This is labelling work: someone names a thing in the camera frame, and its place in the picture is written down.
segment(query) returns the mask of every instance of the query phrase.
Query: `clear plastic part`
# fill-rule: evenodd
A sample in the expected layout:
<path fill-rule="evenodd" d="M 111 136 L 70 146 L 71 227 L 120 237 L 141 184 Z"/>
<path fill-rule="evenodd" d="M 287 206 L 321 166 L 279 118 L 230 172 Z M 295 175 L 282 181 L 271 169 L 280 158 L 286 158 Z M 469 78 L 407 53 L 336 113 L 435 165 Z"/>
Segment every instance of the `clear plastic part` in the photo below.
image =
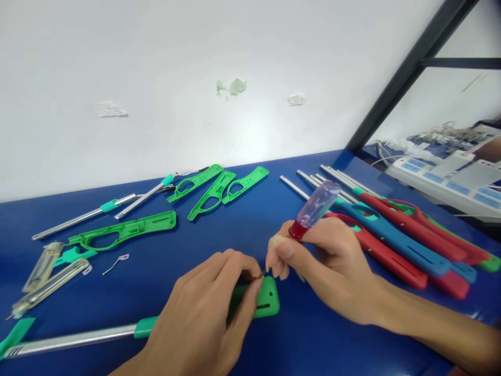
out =
<path fill-rule="evenodd" d="M 296 221 L 289 229 L 290 236 L 297 240 L 302 239 L 306 231 L 315 226 L 334 204 L 340 192 L 341 186 L 339 184 L 332 180 L 323 182 L 297 215 Z"/>
<path fill-rule="evenodd" d="M 25 295 L 21 300 L 12 306 L 12 315 L 15 319 L 20 319 L 27 311 L 32 309 L 59 287 L 64 285 L 70 279 L 89 266 L 89 262 L 85 258 L 79 258 L 74 263 L 68 265 L 55 276 L 51 277 L 42 286 L 35 291 Z"/>
<path fill-rule="evenodd" d="M 54 265 L 56 259 L 61 255 L 63 248 L 64 244 L 61 242 L 53 242 L 43 248 L 42 255 L 38 259 L 35 268 L 33 268 L 25 286 L 22 288 L 22 292 L 36 290 L 49 279 L 52 265 Z"/>

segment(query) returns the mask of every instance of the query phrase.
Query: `white wall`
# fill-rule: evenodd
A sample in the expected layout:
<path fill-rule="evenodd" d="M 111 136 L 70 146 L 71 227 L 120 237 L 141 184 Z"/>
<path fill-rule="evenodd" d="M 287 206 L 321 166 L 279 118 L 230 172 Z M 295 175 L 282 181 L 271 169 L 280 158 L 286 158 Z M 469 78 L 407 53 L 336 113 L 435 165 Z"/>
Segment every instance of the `white wall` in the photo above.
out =
<path fill-rule="evenodd" d="M 501 2 L 480 0 L 437 57 L 501 57 Z M 501 71 L 427 68 L 373 135 L 408 137 L 455 121 L 465 128 L 501 115 Z"/>
<path fill-rule="evenodd" d="M 343 148 L 441 3 L 3 0 L 0 201 Z"/>

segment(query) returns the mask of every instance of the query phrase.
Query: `power strip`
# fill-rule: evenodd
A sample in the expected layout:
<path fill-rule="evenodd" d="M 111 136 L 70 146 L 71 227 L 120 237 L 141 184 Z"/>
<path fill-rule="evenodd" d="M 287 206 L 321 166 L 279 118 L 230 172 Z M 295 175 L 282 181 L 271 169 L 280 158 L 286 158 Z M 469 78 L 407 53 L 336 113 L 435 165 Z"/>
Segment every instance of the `power strip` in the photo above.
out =
<path fill-rule="evenodd" d="M 501 192 L 482 187 L 468 189 L 430 172 L 433 166 L 411 157 L 398 158 L 386 173 L 419 191 L 467 214 L 478 214 L 484 222 L 501 222 Z"/>

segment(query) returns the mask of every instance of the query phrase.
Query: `blue table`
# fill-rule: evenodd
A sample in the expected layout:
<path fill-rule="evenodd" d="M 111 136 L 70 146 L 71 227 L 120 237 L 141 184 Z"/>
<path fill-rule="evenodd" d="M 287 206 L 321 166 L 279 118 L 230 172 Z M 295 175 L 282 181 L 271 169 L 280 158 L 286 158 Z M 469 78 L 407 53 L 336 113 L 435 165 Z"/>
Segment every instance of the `blue table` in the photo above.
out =
<path fill-rule="evenodd" d="M 160 313 L 181 275 L 216 251 L 234 248 L 264 264 L 268 239 L 280 225 L 295 218 L 304 204 L 279 180 L 285 175 L 305 192 L 311 189 L 295 172 L 323 173 L 323 163 L 386 197 L 410 201 L 450 230 L 499 255 L 499 244 L 426 199 L 381 174 L 347 151 L 333 151 L 230 168 L 241 178 L 257 165 L 270 175 L 229 205 L 201 215 L 195 223 L 186 217 L 208 184 L 174 205 L 177 227 L 164 233 L 137 237 L 90 259 L 94 270 L 79 275 L 29 312 L 37 320 L 26 340 L 42 339 L 135 323 Z M 60 232 L 44 241 L 31 236 L 99 207 L 112 198 L 145 193 L 159 179 L 41 197 L 0 205 L 0 308 L 5 317 L 42 251 L 54 240 L 113 225 L 113 212 Z M 159 194 L 133 211 L 127 220 L 166 212 L 173 207 Z M 105 276 L 119 255 L 130 253 Z M 400 281 L 369 259 L 374 272 L 397 286 Z M 424 375 L 445 374 L 450 364 L 413 339 L 381 328 L 353 324 L 327 308 L 295 273 L 277 280 L 281 301 L 278 315 L 255 320 L 247 334 L 235 375 Z M 493 323 L 501 314 L 501 276 L 483 271 L 465 301 L 442 295 L 433 287 L 419 292 L 456 311 Z M 13 320 L 0 321 L 0 338 Z M 37 356 L 5 360 L 1 374 L 106 375 L 142 349 L 145 340 L 123 339 Z"/>

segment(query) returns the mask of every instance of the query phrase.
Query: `hand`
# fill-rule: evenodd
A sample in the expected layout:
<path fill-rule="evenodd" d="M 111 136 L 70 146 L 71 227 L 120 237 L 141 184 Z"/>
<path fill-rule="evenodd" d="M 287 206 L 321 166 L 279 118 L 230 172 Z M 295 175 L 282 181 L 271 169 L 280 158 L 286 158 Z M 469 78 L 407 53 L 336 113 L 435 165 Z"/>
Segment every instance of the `hand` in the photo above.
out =
<path fill-rule="evenodd" d="M 242 272 L 254 281 L 232 321 L 230 299 Z M 141 358 L 141 375 L 227 375 L 235 365 L 256 312 L 263 284 L 257 261 L 226 250 L 179 278 L 151 332 Z"/>
<path fill-rule="evenodd" d="M 388 292 L 372 273 L 353 230 L 338 218 L 321 219 L 302 239 L 316 246 L 318 261 L 289 237 L 293 223 L 285 222 L 270 239 L 266 270 L 286 279 L 292 266 L 333 310 L 358 324 L 378 324 Z"/>

